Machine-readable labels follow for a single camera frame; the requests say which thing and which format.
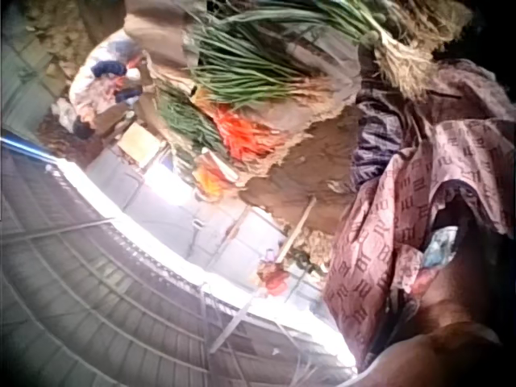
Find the green onion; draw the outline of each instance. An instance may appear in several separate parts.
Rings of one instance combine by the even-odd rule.
[[[202,148],[207,147],[227,158],[227,150],[215,124],[180,90],[171,87],[160,89],[158,111],[169,130],[191,140],[196,152],[200,153]]]

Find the pink garment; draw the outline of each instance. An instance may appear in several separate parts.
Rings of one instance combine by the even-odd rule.
[[[470,62],[442,66],[435,89],[447,95],[400,108],[412,112],[412,145],[361,186],[335,236],[324,299],[359,367],[391,289],[411,292],[424,243],[447,202],[458,195],[478,222],[514,237],[514,106]]]

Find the dirt ground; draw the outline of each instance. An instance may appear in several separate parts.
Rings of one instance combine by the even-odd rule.
[[[242,200],[295,224],[315,195],[318,201],[306,226],[333,235],[354,198],[347,182],[359,117],[358,109],[348,107],[337,119],[313,125],[309,133],[314,137],[292,148],[268,177],[251,179]]]

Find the wooden pole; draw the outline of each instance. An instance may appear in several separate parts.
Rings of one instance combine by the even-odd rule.
[[[289,237],[283,243],[283,246],[281,246],[280,252],[277,255],[276,263],[280,264],[283,262],[283,259],[286,257],[287,252],[289,252],[290,248],[292,247],[292,244],[294,240],[298,237],[299,233],[301,232],[301,229],[305,225],[306,220],[308,219],[308,215],[310,215],[310,212],[312,211],[312,208],[314,208],[315,203],[317,202],[317,198],[315,196],[312,196],[310,199],[310,202],[308,203],[308,206],[306,206],[305,210],[303,211],[303,214],[301,218],[299,219],[298,224],[296,227],[290,232]]]

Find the corrugated roof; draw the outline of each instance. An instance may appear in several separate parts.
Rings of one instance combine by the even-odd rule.
[[[99,218],[57,167],[2,148],[5,240]],[[5,244],[2,258],[2,356],[31,385],[265,387],[348,378],[309,337],[290,339],[258,318],[208,355],[236,309],[109,223]]]

